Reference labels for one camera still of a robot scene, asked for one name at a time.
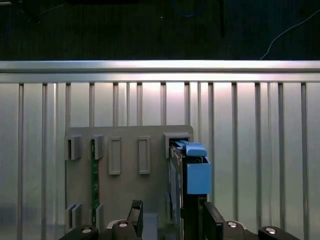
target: horizontal metal beam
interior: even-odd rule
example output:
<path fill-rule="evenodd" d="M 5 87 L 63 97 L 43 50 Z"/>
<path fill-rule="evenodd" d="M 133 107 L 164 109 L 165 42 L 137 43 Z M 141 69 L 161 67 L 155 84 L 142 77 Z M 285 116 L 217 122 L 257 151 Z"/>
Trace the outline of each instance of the horizontal metal beam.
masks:
<path fill-rule="evenodd" d="M 320 82 L 320 73 L 0 73 L 0 84 L 26 83 L 120 83 L 120 82 Z"/>
<path fill-rule="evenodd" d="M 10 1 L 0 1 L 0 6 L 9 6 L 12 5 Z"/>
<path fill-rule="evenodd" d="M 0 73 L 320 73 L 320 61 L 0 61 Z"/>

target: green circuit board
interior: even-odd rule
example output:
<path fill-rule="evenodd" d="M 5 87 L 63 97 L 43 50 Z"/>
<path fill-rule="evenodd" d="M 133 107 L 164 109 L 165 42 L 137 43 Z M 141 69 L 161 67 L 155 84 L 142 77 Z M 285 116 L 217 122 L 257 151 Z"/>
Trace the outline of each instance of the green circuit board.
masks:
<path fill-rule="evenodd" d="M 92 225 L 96 227 L 96 209 L 99 206 L 99 160 L 95 159 L 95 140 L 91 140 L 91 194 Z"/>

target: rectangular cutout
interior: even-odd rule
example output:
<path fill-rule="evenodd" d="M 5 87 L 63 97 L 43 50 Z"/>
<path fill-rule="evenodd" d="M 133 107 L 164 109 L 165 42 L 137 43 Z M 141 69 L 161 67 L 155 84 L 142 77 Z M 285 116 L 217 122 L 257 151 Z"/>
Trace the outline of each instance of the rectangular cutout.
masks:
<path fill-rule="evenodd" d="M 139 147 L 139 174 L 150 174 L 150 136 L 140 136 Z"/>
<path fill-rule="evenodd" d="M 121 173 L 121 137 L 113 136 L 109 142 L 109 174 Z"/>
<path fill-rule="evenodd" d="M 68 159 L 71 159 L 71 140 L 67 140 L 68 142 L 68 148 L 67 148 L 67 154 L 68 154 Z"/>

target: white cable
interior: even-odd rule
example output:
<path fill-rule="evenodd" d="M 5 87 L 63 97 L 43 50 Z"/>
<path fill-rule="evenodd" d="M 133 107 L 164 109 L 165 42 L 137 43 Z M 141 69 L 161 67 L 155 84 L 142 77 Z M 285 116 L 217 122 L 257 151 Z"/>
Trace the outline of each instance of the white cable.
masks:
<path fill-rule="evenodd" d="M 51 11 L 51 10 L 54 10 L 54 9 L 63 7 L 64 5 L 66 5 L 66 2 L 63 3 L 63 4 L 60 4 L 60 5 L 58 5 L 58 6 L 54 6 L 54 7 L 52 7 L 52 8 L 47 9 L 47 10 L 44 10 L 44 11 L 40 12 L 37 16 L 40 16 L 40 15 L 42 15 L 42 14 L 45 14 L 45 13 Z"/>
<path fill-rule="evenodd" d="M 300 22 L 300 23 L 298 23 L 298 24 L 296 24 L 296 25 L 288 28 L 287 30 L 285 30 L 284 32 L 282 32 L 281 34 L 279 34 L 279 35 L 278 35 L 275 39 L 273 39 L 273 41 L 270 43 L 268 50 L 267 50 L 266 53 L 260 58 L 260 60 L 263 60 L 263 59 L 269 54 L 272 45 L 274 44 L 274 42 L 275 42 L 278 38 L 280 38 L 283 34 L 289 32 L 291 29 L 294 29 L 294 28 L 300 26 L 301 24 L 304 24 L 306 21 L 308 21 L 309 19 L 311 19 L 314 15 L 316 15 L 316 14 L 319 13 L 319 12 L 320 12 L 320 9 L 317 10 L 317 11 L 316 11 L 314 14 L 312 14 L 311 16 L 309 16 L 307 19 L 305 19 L 305 20 L 303 20 L 302 22 Z"/>

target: metal panel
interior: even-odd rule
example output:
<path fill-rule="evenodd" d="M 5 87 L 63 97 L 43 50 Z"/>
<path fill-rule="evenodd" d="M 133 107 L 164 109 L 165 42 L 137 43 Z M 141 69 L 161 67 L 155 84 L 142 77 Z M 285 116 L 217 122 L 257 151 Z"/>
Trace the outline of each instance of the metal panel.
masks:
<path fill-rule="evenodd" d="M 166 84 L 166 124 L 183 125 L 185 118 L 185 83 L 168 82 Z"/>
<path fill-rule="evenodd" d="M 108 127 L 114 124 L 114 85 L 96 83 L 94 85 L 94 126 Z"/>
<path fill-rule="evenodd" d="M 0 84 L 0 236 L 17 239 L 19 85 Z"/>
<path fill-rule="evenodd" d="M 307 109 L 307 175 L 308 204 L 309 209 L 309 239 L 320 238 L 320 177 L 319 177 L 319 156 L 320 156 L 320 104 L 319 104 L 319 83 L 307 83 L 306 85 L 306 109 Z"/>
<path fill-rule="evenodd" d="M 285 229 L 304 239 L 301 84 L 283 86 Z"/>
<path fill-rule="evenodd" d="M 17 211 L 8 236 L 22 240 L 21 222 L 24 239 L 62 235 L 66 126 L 191 124 L 214 153 L 214 201 L 226 219 L 319 238 L 320 61 L 0 62 L 0 72 L 0 83 L 24 84 L 0 84 L 1 139 L 13 133 L 13 144 L 0 139 L 10 149 L 0 151 L 0 179 L 18 185 L 0 197 Z"/>
<path fill-rule="evenodd" d="M 231 83 L 214 83 L 213 97 L 214 203 L 225 219 L 235 219 Z"/>
<path fill-rule="evenodd" d="M 70 127 L 89 126 L 89 83 L 72 83 L 70 91 Z"/>
<path fill-rule="evenodd" d="M 43 85 L 25 84 L 23 95 L 22 239 L 42 236 Z"/>
<path fill-rule="evenodd" d="M 161 125 L 160 82 L 142 83 L 142 124 Z"/>
<path fill-rule="evenodd" d="M 255 84 L 237 85 L 239 221 L 257 229 L 257 155 Z"/>

